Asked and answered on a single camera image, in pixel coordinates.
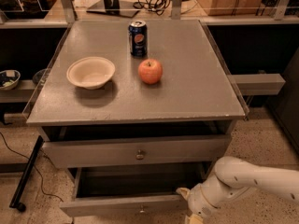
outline floor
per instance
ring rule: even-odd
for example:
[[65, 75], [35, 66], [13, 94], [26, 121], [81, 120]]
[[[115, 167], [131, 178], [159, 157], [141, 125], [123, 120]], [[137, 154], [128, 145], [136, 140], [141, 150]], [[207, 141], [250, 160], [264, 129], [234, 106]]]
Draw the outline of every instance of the floor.
[[[27, 127], [22, 115], [7, 115], [7, 121], [13, 124], [0, 124], [0, 132], [10, 148], [29, 156], [36, 142], [36, 128]], [[9, 151], [0, 137], [0, 163], [23, 162], [25, 158]], [[249, 120], [240, 120], [233, 132], [233, 141], [226, 155], [235, 156], [254, 164], [299, 170], [299, 159], [283, 131], [278, 127], [271, 114], [264, 107], [251, 108]], [[41, 151], [36, 160], [36, 168], [43, 175], [43, 190], [55, 194], [64, 201], [70, 201], [73, 184], [64, 171], [57, 170]], [[5, 224], [70, 224], [68, 217], [59, 208], [60, 200], [44, 195], [41, 190], [41, 177], [33, 171], [21, 197], [27, 209], [20, 213], [9, 208], [11, 198], [21, 174], [0, 175], [0, 217]], [[183, 224], [186, 212], [169, 212], [158, 215], [136, 214], [113, 217], [76, 217], [75, 224], [132, 224], [132, 223], [171, 223]], [[289, 203], [265, 191], [254, 194], [233, 203], [226, 203], [221, 210], [205, 224], [228, 223], [299, 223], [299, 205]]]

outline red apple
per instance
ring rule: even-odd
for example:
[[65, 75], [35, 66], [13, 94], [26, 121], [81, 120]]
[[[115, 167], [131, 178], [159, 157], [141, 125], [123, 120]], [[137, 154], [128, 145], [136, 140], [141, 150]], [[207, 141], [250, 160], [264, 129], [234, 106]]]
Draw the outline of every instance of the red apple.
[[147, 59], [138, 66], [138, 74], [141, 80], [147, 84], [157, 83], [162, 76], [163, 68], [159, 61]]

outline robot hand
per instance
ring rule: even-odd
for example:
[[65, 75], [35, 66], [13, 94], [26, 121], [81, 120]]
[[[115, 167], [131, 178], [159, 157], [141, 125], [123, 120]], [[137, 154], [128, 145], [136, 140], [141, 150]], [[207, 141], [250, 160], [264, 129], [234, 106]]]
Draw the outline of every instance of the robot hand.
[[215, 174], [192, 189], [179, 188], [193, 215], [206, 218], [222, 203], [243, 199], [256, 189], [263, 189], [279, 197], [299, 203], [299, 172], [261, 167], [234, 157], [223, 157], [215, 164]]

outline soda can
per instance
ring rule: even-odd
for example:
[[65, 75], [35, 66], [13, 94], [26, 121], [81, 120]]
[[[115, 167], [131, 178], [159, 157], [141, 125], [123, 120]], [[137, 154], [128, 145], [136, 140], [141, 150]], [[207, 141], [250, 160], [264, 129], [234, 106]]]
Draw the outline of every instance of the soda can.
[[148, 51], [148, 27], [144, 21], [132, 21], [129, 25], [131, 55], [143, 57]]

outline table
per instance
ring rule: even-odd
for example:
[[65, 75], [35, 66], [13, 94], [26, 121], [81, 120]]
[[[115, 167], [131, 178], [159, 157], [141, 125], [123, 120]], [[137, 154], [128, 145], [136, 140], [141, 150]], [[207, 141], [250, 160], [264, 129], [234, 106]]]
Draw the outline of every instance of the table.
[[[43, 148], [75, 182], [71, 217], [186, 208], [175, 189], [208, 175], [245, 117], [197, 20], [148, 20], [148, 57], [161, 61], [160, 83], [137, 74], [130, 21], [76, 21], [27, 120]], [[116, 66], [103, 89], [76, 88], [68, 67], [100, 56]]]

